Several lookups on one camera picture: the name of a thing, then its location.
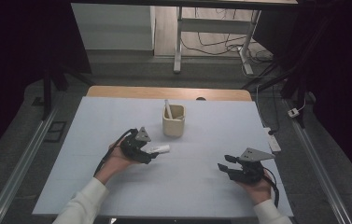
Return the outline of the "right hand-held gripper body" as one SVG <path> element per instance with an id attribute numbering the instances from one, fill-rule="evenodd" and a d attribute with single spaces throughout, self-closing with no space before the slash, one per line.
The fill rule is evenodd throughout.
<path id="1" fill-rule="evenodd" d="M 260 182 L 264 176 L 261 161 L 274 159 L 275 155 L 248 147 L 238 158 L 241 170 L 236 170 L 236 175 L 230 175 L 230 180 L 245 184 L 255 184 Z"/>

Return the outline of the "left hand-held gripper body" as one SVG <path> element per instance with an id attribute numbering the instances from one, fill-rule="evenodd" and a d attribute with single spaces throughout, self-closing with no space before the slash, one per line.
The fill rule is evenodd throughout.
<path id="1" fill-rule="evenodd" d="M 150 141 L 151 139 L 144 127 L 139 130 L 130 129 L 121 141 L 120 149 L 128 159 L 140 162 L 141 156 L 147 153 L 142 148 Z"/>

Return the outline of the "white square-ended tube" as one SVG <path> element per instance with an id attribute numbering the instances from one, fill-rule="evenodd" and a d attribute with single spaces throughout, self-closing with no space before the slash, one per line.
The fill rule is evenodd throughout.
<path id="1" fill-rule="evenodd" d="M 170 151 L 170 146 L 169 145 L 163 145 L 163 146 L 157 146 L 157 147 L 151 147 L 151 148 L 148 148 L 146 150 L 146 152 L 148 154 L 152 154 L 152 153 L 159 153 L 159 154 L 162 154 L 162 153 L 167 153 Z"/>

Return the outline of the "beige square cup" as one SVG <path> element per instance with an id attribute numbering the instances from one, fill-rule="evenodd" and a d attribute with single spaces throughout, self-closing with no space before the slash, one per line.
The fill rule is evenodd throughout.
<path id="1" fill-rule="evenodd" d="M 162 112 L 162 131 L 165 135 L 171 137 L 180 137 L 184 133 L 185 119 L 177 120 L 179 116 L 185 116 L 186 108 L 183 105 L 170 105 L 173 119 L 168 118 L 166 108 Z"/>

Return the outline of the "person's right hand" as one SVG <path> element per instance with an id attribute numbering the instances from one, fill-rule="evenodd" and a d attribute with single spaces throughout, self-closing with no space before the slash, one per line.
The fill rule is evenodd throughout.
<path id="1" fill-rule="evenodd" d="M 238 185 L 246 191 L 254 205 L 272 199 L 272 187 L 265 180 L 252 185 L 238 182 Z"/>

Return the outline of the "person's left hand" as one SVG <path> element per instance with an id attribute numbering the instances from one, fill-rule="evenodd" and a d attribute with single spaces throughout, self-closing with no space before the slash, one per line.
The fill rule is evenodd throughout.
<path id="1" fill-rule="evenodd" d="M 103 185 L 105 185 L 114 175 L 126 170 L 130 165 L 135 164 L 135 161 L 124 156 L 120 149 L 120 144 L 112 144 L 110 148 L 113 148 L 112 152 L 101 169 L 94 175 L 94 177 Z"/>

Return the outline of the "white power strip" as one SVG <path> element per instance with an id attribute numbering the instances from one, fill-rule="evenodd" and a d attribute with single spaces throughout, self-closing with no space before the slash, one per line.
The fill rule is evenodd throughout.
<path id="1" fill-rule="evenodd" d="M 274 132 L 269 127 L 265 127 L 264 132 L 267 134 L 268 144 L 273 153 L 279 153 L 281 151 L 281 147 L 274 136 Z"/>

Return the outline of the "white paper table cover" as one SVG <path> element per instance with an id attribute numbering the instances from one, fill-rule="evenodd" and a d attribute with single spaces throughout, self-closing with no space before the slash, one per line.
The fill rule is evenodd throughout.
<path id="1" fill-rule="evenodd" d="M 149 147 L 169 146 L 149 164 L 132 165 L 108 183 L 103 217 L 234 219 L 254 217 L 246 192 L 221 172 L 225 156 L 249 148 L 268 151 L 252 102 L 182 100 L 179 138 L 162 132 L 160 99 L 85 97 L 34 212 L 56 216 L 92 178 L 109 145 L 131 128 L 146 128 Z"/>

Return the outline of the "black floor plate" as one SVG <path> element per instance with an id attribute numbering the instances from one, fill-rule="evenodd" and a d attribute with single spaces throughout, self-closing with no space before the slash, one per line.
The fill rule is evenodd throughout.
<path id="1" fill-rule="evenodd" d="M 48 143 L 59 143 L 66 127 L 66 121 L 53 121 L 44 138 Z"/>

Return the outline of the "black tripod stand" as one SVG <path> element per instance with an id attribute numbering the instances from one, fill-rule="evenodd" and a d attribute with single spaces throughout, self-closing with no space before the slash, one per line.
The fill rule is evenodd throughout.
<path id="1" fill-rule="evenodd" d="M 52 111 L 52 90 L 51 86 L 54 85 L 59 91 L 66 91 L 69 84 L 65 78 L 65 75 L 71 75 L 81 82 L 87 84 L 89 87 L 94 86 L 95 83 L 83 76 L 76 69 L 65 65 L 64 63 L 55 63 L 50 61 L 43 70 L 43 95 L 44 95 L 44 111 L 42 119 L 45 120 L 49 117 L 49 113 Z"/>
<path id="2" fill-rule="evenodd" d="M 264 91 L 270 87 L 273 87 L 274 84 L 279 83 L 280 81 L 285 80 L 286 84 L 280 92 L 280 95 L 283 99 L 288 99 L 296 94 L 297 103 L 296 103 L 296 111 L 298 114 L 289 115 L 290 118 L 295 119 L 299 125 L 304 128 L 303 123 L 303 109 L 306 104 L 305 93 L 306 93 L 306 73 L 307 65 L 304 62 L 296 63 L 292 68 L 285 71 L 281 76 L 275 77 L 262 85 L 258 85 L 255 89 L 256 93 L 260 91 Z"/>

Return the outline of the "white cabinet panel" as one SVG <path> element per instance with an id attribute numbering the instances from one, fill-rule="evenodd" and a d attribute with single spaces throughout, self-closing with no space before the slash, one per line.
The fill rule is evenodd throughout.
<path id="1" fill-rule="evenodd" d="M 85 49 L 153 50 L 155 7 L 71 5 Z"/>

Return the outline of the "black curtain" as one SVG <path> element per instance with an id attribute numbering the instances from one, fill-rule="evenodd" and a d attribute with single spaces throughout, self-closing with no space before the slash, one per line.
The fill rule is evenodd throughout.
<path id="1" fill-rule="evenodd" d="M 262 11 L 254 36 L 283 68 L 306 63 L 313 111 L 352 162 L 352 0 L 297 2 Z"/>
<path id="2" fill-rule="evenodd" d="M 50 75 L 64 90 L 68 71 L 91 71 L 71 0 L 0 0 L 0 138 L 28 85 Z"/>

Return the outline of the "metal floor rail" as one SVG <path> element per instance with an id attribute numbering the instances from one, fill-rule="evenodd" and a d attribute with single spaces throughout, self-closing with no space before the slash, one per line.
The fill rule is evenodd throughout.
<path id="1" fill-rule="evenodd" d="M 310 134 L 305 128 L 302 127 L 298 120 L 291 118 L 290 116 L 288 116 L 288 118 L 290 119 L 293 129 L 295 130 L 301 144 L 303 145 L 306 157 L 312 165 L 312 169 L 324 194 L 327 197 L 328 203 L 331 206 L 331 210 L 334 213 L 337 222 L 339 224 L 352 224 L 352 216 L 347 210 L 338 189 L 335 187 L 330 174 L 320 158 Z"/>
<path id="2" fill-rule="evenodd" d="M 2 223 L 8 208 L 15 198 L 21 182 L 29 170 L 31 163 L 44 140 L 44 136 L 58 111 L 58 108 L 53 108 L 52 111 L 49 112 L 48 116 L 39 122 L 32 139 L 21 154 L 21 158 L 0 192 L 0 224 Z"/>

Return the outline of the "white metal desk frame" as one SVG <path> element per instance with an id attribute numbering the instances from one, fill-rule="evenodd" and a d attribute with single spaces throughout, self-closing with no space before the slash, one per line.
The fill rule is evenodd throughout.
<path id="1" fill-rule="evenodd" d="M 247 50 L 258 23 L 260 11 L 252 10 L 250 21 L 229 21 L 216 19 L 184 18 L 183 7 L 176 8 L 176 49 L 174 60 L 174 73 L 181 70 L 181 35 L 183 32 L 210 33 L 210 34 L 234 34 L 245 35 L 246 39 L 242 47 L 237 49 L 242 61 L 242 68 L 247 75 L 252 75 L 253 70 L 247 58 Z"/>

